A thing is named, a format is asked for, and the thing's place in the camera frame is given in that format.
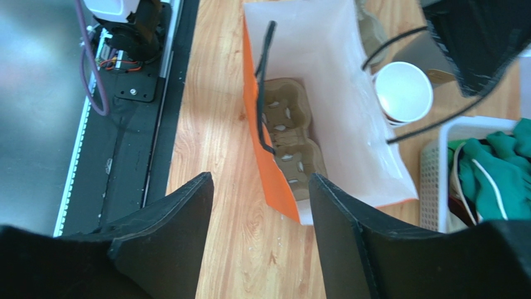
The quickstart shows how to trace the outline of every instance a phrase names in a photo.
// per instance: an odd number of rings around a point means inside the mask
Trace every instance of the wooden tabletop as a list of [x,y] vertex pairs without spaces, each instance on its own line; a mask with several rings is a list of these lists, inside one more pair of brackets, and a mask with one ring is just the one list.
[[[416,0],[369,0],[367,8],[390,37],[424,23]],[[201,1],[177,126],[168,193],[203,171],[212,172],[215,185],[196,298],[325,298],[313,227],[282,216],[264,199],[242,100],[242,22],[242,0]],[[381,65],[410,40],[392,45]],[[519,90],[514,64],[490,98],[469,114],[518,119]],[[470,101],[454,83],[443,85],[434,91],[430,114],[397,134]],[[434,131],[400,144],[417,187],[420,151],[436,137]],[[418,201],[383,211],[419,223]]]

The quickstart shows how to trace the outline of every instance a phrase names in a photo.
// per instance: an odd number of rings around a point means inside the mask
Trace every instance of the cup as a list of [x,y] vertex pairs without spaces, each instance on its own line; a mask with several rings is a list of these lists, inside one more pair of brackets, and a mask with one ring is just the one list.
[[426,74],[407,62],[392,62],[373,75],[376,94],[387,122],[407,125],[428,114],[433,88]]

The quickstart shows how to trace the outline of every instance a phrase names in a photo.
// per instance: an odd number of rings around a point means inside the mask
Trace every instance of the bag handle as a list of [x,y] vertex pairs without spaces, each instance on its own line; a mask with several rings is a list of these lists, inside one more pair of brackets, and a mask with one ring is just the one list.
[[271,40],[273,39],[273,35],[275,32],[275,28],[277,27],[277,23],[275,21],[270,21],[269,25],[267,27],[267,33],[264,37],[264,46],[262,48],[262,55],[260,56],[260,62],[258,63],[258,66],[256,68],[256,71],[254,72],[254,76],[256,77],[256,80],[258,81],[258,97],[256,98],[256,128],[258,129],[258,138],[260,139],[260,144],[262,145],[263,149],[275,154],[275,149],[268,145],[266,143],[266,140],[264,139],[264,128],[263,128],[263,122],[262,122],[262,114],[264,112],[264,94],[265,94],[265,87],[264,82],[266,80],[266,67],[267,67],[267,59],[269,56],[269,49],[271,47]]

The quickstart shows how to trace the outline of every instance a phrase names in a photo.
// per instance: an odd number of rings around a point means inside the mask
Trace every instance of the purple hose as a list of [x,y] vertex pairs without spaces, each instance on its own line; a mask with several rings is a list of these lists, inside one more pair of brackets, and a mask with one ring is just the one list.
[[[94,53],[92,53],[92,49],[90,48],[90,38],[89,34],[87,33],[87,23],[85,22],[85,16],[83,15],[83,7],[81,4],[81,0],[75,0],[75,12],[77,14],[79,28],[81,29],[81,35],[83,36],[83,42],[85,44],[85,47],[81,52],[81,63],[79,65],[79,74],[81,75],[83,88],[85,89],[85,93],[87,94],[88,100],[90,101],[90,104],[94,111],[96,111],[96,113],[98,113],[99,115],[107,116],[109,115],[109,101],[107,98],[107,94],[105,93],[105,88],[103,87],[102,78],[100,76],[100,73],[98,72],[98,66],[96,65]],[[96,105],[96,103],[94,102],[94,98],[92,97],[92,93],[90,92],[89,85],[87,83],[87,78],[85,78],[85,55],[89,59],[88,62],[90,63],[90,68],[92,69],[94,77],[96,78],[96,85],[98,86],[100,97],[102,98],[102,108],[98,107],[98,105]]]

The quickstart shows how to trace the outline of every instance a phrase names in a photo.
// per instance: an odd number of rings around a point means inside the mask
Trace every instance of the purple cable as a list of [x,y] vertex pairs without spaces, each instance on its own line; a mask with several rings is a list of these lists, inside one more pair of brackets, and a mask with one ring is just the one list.
[[[75,1],[75,12],[77,14],[79,28],[81,29],[81,35],[83,36],[83,42],[85,44],[83,51],[81,52],[81,63],[79,65],[79,74],[81,75],[83,88],[85,89],[85,93],[87,94],[88,100],[90,101],[90,104],[92,105],[94,111],[96,111],[96,113],[98,113],[99,115],[107,116],[109,115],[109,101],[107,98],[107,94],[105,93],[105,88],[103,87],[102,78],[100,76],[100,73],[98,72],[98,66],[96,65],[94,53],[92,53],[92,49],[90,48],[90,37],[87,32],[87,23],[85,22],[85,16],[83,15],[83,7],[81,5],[81,0]],[[88,62],[90,63],[90,68],[92,69],[94,77],[96,78],[96,85],[98,86],[100,97],[102,98],[102,108],[98,107],[98,105],[96,105],[96,103],[94,102],[94,98],[92,97],[92,93],[90,92],[89,85],[87,83],[87,78],[85,78],[85,55],[89,59]]]

